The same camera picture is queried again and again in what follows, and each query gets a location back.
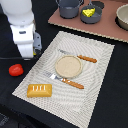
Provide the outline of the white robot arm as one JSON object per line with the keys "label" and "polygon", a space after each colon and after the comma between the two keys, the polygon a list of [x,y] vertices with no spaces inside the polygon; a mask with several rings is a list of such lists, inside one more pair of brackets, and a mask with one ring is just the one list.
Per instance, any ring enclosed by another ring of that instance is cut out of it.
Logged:
{"label": "white robot arm", "polygon": [[0,0],[23,59],[35,59],[42,50],[41,36],[36,32],[31,0]]}

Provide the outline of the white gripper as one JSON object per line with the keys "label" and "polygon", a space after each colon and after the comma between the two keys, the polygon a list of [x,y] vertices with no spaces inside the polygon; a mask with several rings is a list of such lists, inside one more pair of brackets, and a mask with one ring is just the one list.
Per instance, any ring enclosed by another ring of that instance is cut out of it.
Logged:
{"label": "white gripper", "polygon": [[25,59],[33,58],[42,50],[41,36],[35,31],[35,25],[11,25],[13,41],[17,45],[21,56]]}

